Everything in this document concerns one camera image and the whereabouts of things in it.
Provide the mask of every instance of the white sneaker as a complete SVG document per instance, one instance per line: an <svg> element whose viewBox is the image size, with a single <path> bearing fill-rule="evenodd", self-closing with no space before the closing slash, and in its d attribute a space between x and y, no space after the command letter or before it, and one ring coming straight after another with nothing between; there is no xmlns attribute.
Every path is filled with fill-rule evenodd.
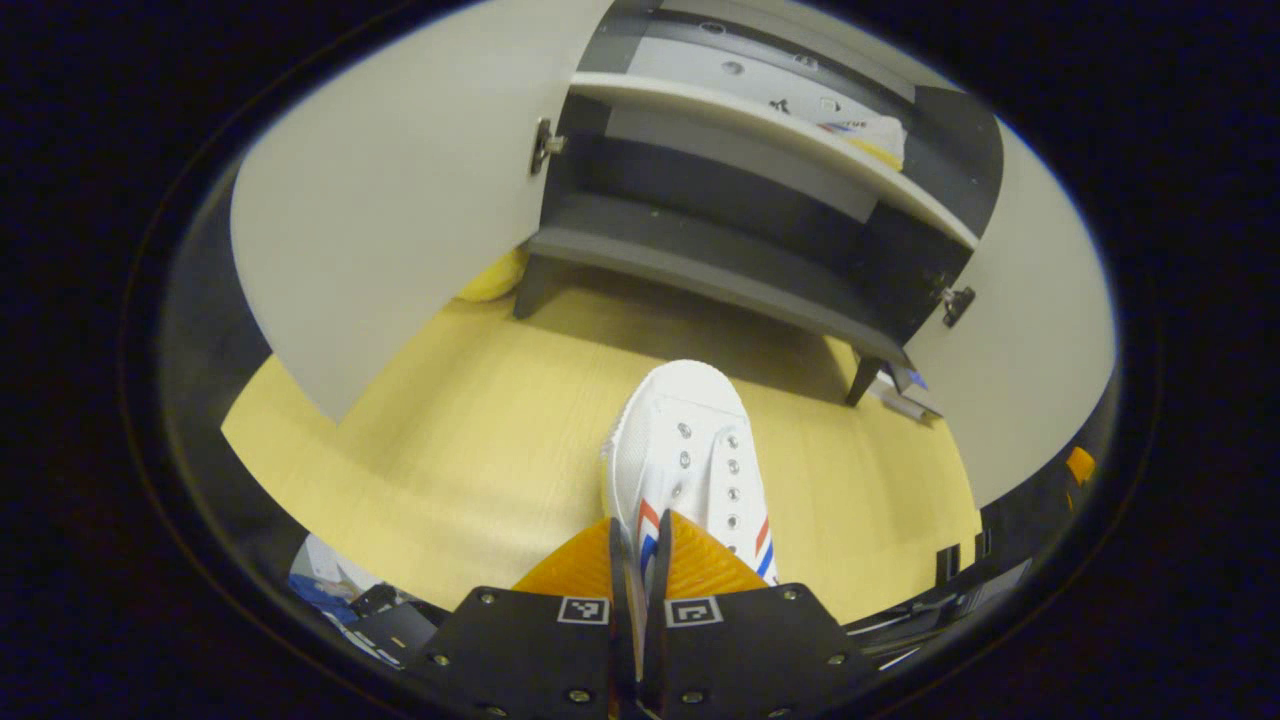
<svg viewBox="0 0 1280 720"><path fill-rule="evenodd" d="M695 360L654 369L627 400L602 455L607 511L621 521L646 588L668 509L778 584L751 425L723 373Z"/></svg>

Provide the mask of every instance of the light wood floor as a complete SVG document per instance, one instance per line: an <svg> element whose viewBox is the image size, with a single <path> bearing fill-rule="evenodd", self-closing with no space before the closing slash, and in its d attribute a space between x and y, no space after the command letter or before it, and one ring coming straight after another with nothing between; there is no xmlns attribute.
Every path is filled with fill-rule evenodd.
<svg viewBox="0 0 1280 720"><path fill-rule="evenodd" d="M700 297L582 270L531 319L454 301L339 424L273 356L223 433L302 525L387 582L452 609L509 585L602 516L599 446L659 363L733 379L751 418L783 582L842 623L973 562L980 518L945 421L868 395L842 405L847 345Z"/></svg>

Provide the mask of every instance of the yellow object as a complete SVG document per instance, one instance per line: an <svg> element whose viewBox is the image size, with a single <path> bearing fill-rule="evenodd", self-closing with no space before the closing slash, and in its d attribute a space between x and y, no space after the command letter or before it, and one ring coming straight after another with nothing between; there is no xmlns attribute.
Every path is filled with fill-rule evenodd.
<svg viewBox="0 0 1280 720"><path fill-rule="evenodd" d="M672 512L671 529L675 538L667 571L667 600L767 587L745 562L689 518Z"/></svg>
<svg viewBox="0 0 1280 720"><path fill-rule="evenodd" d="M526 266L529 266L529 251L517 247L472 278L457 297L471 302L497 300L520 284Z"/></svg>
<svg viewBox="0 0 1280 720"><path fill-rule="evenodd" d="M570 538L511 589L570 597L607 597L612 602L609 519L605 518Z"/></svg>
<svg viewBox="0 0 1280 720"><path fill-rule="evenodd" d="M890 168L893 168L900 173L902 172L902 160L895 158L892 152L879 147L878 145L872 145L870 142L865 142L861 140L855 140L851 137L845 140L847 140L855 147L870 152L877 160L884 163Z"/></svg>
<svg viewBox="0 0 1280 720"><path fill-rule="evenodd" d="M1093 475L1097 464L1093 461L1093 456L1083 448L1073 447L1071 455L1066 459L1066 466L1071 469L1076 484L1083 486Z"/></svg>

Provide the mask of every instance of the door hinge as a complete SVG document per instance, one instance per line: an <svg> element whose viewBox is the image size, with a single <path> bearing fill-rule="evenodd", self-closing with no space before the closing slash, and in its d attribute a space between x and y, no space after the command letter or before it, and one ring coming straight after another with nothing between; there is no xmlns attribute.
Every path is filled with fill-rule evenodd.
<svg viewBox="0 0 1280 720"><path fill-rule="evenodd" d="M940 296L942 299L942 309L946 310L942 315L942 324L950 328L964 315L964 311L969 309L969 305L973 304L974 297L978 297L978 293L972 287L959 291L945 287L940 292Z"/></svg>
<svg viewBox="0 0 1280 720"><path fill-rule="evenodd" d="M529 164L529 174L536 176L543 169L543 163L552 155L564 151L568 138L561 135L552 135L552 122L549 118L539 118L538 135L534 136L534 159Z"/></svg>

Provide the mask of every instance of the cabinet door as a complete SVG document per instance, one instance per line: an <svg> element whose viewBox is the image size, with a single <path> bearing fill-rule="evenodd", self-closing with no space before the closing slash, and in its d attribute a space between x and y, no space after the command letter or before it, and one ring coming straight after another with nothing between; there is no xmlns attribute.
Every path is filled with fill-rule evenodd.
<svg viewBox="0 0 1280 720"><path fill-rule="evenodd" d="M326 82L244 156L236 269L271 350L326 415L340 420L538 228L538 119L556 127L608 5L489 0L440 18Z"/></svg>
<svg viewBox="0 0 1280 720"><path fill-rule="evenodd" d="M940 306L906 355L946 416L982 507L1060 451L1116 361L1102 263L1065 190L1004 123L991 222L952 288L977 297L954 327Z"/></svg>

